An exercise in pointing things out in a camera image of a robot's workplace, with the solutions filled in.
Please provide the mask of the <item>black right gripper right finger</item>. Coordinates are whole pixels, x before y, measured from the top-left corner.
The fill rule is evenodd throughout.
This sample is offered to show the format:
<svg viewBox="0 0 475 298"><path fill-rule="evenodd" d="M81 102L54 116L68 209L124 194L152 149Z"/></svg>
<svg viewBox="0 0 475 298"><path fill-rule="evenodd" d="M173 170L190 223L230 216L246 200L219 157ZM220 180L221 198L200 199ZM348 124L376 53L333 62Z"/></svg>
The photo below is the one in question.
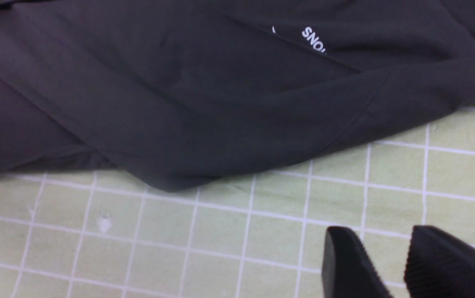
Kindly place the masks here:
<svg viewBox="0 0 475 298"><path fill-rule="evenodd" d="M475 248L431 225L415 225L404 281L412 298L475 298Z"/></svg>

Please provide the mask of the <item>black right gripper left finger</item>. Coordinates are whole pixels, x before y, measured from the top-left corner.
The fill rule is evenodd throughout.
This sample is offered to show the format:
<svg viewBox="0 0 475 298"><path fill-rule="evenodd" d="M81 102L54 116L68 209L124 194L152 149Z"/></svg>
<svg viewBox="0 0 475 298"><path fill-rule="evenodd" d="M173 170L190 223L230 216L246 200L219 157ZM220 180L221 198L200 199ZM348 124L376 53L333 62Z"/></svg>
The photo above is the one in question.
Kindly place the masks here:
<svg viewBox="0 0 475 298"><path fill-rule="evenodd" d="M391 298L360 238L344 226L326 230L322 285L325 298Z"/></svg>

